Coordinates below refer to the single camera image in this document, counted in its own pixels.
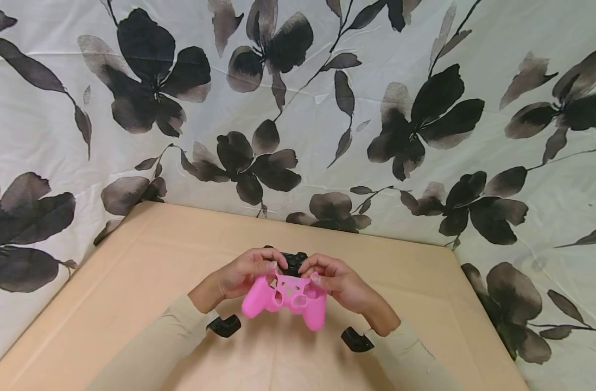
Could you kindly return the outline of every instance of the black controller part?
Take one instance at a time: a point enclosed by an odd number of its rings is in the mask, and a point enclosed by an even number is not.
[[[225,320],[223,320],[221,317],[217,317],[207,325],[207,329],[210,329],[212,332],[223,338],[231,337],[231,335],[241,328],[242,322],[239,321],[239,318],[236,314],[232,314]]]
[[[285,260],[287,260],[287,269],[278,268],[281,273],[285,276],[292,276],[292,277],[299,277],[300,273],[298,273],[298,269],[302,266],[302,263],[307,259],[307,255],[305,253],[297,253],[297,254],[287,254],[281,253]]]
[[[352,327],[348,327],[341,333],[341,339],[355,353],[363,353],[375,347],[369,338],[365,337],[365,335],[359,335]]]

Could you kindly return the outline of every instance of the floral fabric backdrop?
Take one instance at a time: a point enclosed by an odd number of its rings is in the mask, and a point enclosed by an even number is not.
[[[0,358],[145,199],[453,248],[596,389],[596,0],[1,0]]]

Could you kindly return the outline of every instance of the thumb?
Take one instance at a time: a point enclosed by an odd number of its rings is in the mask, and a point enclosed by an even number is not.
[[[334,291],[340,292],[343,291],[343,278],[339,277],[324,277],[320,276],[317,273],[311,275],[311,281],[314,284],[318,285],[318,287],[324,289],[324,291]]]

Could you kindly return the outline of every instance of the game controller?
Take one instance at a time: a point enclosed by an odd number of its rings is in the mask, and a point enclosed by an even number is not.
[[[317,331],[324,326],[326,291],[300,277],[298,269],[307,259],[305,253],[281,254],[287,260],[287,269],[277,268],[275,286],[268,284],[267,276],[257,277],[242,302],[242,312],[252,319],[263,309],[277,312],[284,306],[293,314],[301,314],[307,327]]]

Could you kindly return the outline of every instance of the person's right hand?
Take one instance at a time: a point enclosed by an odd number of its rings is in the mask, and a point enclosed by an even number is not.
[[[384,337],[400,325],[400,318],[388,302],[343,260],[315,254],[298,271],[325,289],[343,308],[362,314],[378,335]]]

